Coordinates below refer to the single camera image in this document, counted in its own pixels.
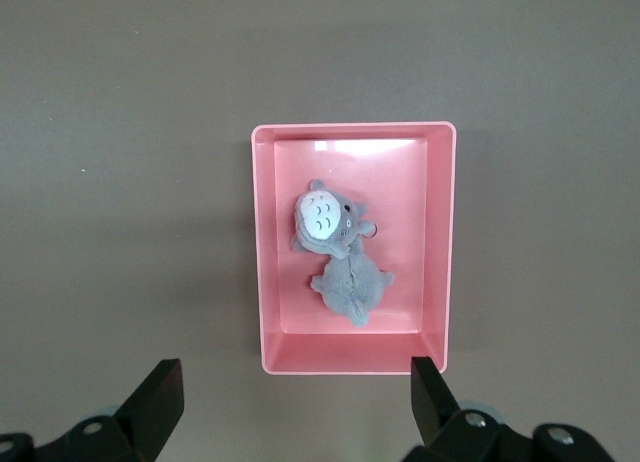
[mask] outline gray plush toy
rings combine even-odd
[[[329,309],[348,317],[356,327],[362,327],[369,321],[369,311],[380,303],[384,289],[393,280],[392,273],[381,272],[367,257],[362,240],[357,237],[345,258],[331,257],[324,274],[312,278],[311,288],[322,294]]]
[[[296,203],[296,233],[291,239],[293,250],[344,259],[358,235],[370,235],[375,231],[373,222],[360,220],[367,206],[327,189],[321,180],[312,181],[310,189]]]

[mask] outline stuffed toy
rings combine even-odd
[[[329,190],[322,180],[312,181],[310,189],[296,202],[292,248],[344,259],[358,235],[371,235],[376,230],[373,222],[360,220],[367,206]]]
[[[380,303],[384,289],[393,280],[392,273],[381,272],[367,257],[362,240],[357,237],[345,258],[332,257],[324,274],[311,279],[311,288],[322,294],[329,309],[348,317],[356,327],[362,327],[369,321],[369,311]]]

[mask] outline pink tray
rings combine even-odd
[[[447,364],[455,127],[448,122],[262,125],[253,147],[262,365],[270,374],[408,374]],[[296,253],[294,206],[312,179],[378,227],[367,254],[395,283],[355,328],[309,288],[328,256]]]

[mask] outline gray fluffy plush toy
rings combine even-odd
[[[360,236],[373,234],[376,226],[360,220],[365,204],[327,189],[321,180],[311,182],[310,189],[296,203],[292,247],[331,256],[324,274],[313,277],[311,288],[322,294],[329,309],[362,327],[394,279],[364,253]]]
[[[344,259],[358,235],[370,235],[375,231],[373,222],[360,220],[367,206],[327,189],[321,180],[312,181],[310,189],[296,202],[293,250]]]
[[[344,259],[332,257],[322,276],[311,279],[311,288],[322,294],[325,305],[362,327],[369,321],[369,311],[382,299],[384,289],[393,283],[391,272],[381,272],[364,253],[357,237]]]

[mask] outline plush toy tail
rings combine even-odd
[[[356,327],[363,327],[369,322],[367,309],[364,308],[364,304],[358,299],[355,299],[349,306],[347,316]]]

